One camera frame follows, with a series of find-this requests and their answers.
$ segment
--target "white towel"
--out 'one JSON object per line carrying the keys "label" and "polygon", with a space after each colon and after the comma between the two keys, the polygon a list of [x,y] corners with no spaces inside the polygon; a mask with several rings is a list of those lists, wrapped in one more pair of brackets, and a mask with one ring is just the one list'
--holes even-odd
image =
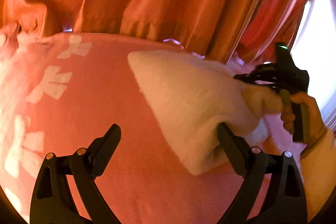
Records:
{"label": "white towel", "polygon": [[220,122],[254,146],[268,137],[263,114],[282,110],[271,89],[234,80],[217,61],[148,51],[130,53],[128,62],[166,141],[194,175],[227,160],[216,137]]}

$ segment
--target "hand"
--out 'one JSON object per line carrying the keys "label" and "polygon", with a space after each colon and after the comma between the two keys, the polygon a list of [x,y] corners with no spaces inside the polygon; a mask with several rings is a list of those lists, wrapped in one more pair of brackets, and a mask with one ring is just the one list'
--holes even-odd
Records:
{"label": "hand", "polygon": [[[314,142],[314,140],[320,137],[327,130],[323,123],[321,113],[320,113],[320,110],[316,103],[315,98],[310,97],[305,92],[298,92],[290,96],[290,100],[293,103],[297,103],[297,104],[304,103],[307,106],[309,122],[310,122],[309,134],[311,137],[311,141]],[[283,121],[284,129],[286,129],[287,131],[290,131],[293,129],[295,115],[290,111],[290,107],[288,106],[283,107],[283,113],[281,115],[281,120]]]}

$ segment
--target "bracelet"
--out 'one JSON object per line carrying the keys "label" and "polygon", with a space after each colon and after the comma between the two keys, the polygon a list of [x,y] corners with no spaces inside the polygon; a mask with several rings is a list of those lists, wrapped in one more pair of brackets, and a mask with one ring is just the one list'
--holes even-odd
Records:
{"label": "bracelet", "polygon": [[303,159],[307,157],[315,149],[315,147],[320,144],[327,133],[328,129],[324,127],[324,130],[321,130],[320,133],[312,138],[311,142],[307,144],[305,149],[301,152],[300,158]]}

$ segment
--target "wrist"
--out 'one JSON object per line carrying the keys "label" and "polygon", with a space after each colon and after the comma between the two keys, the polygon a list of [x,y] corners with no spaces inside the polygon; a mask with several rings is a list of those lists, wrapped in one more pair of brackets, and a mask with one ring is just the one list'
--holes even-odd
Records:
{"label": "wrist", "polygon": [[327,135],[327,132],[328,129],[325,126],[323,126],[323,128],[319,131],[319,133],[310,139],[310,142],[301,152],[301,159],[307,157],[322,142],[322,140]]}

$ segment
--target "sleeve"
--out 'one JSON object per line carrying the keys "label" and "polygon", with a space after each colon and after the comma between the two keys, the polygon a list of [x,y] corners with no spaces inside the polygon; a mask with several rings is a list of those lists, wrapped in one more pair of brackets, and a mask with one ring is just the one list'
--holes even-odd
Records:
{"label": "sleeve", "polygon": [[307,199],[308,221],[322,209],[336,187],[336,142],[328,130],[306,155],[301,154],[303,185]]}

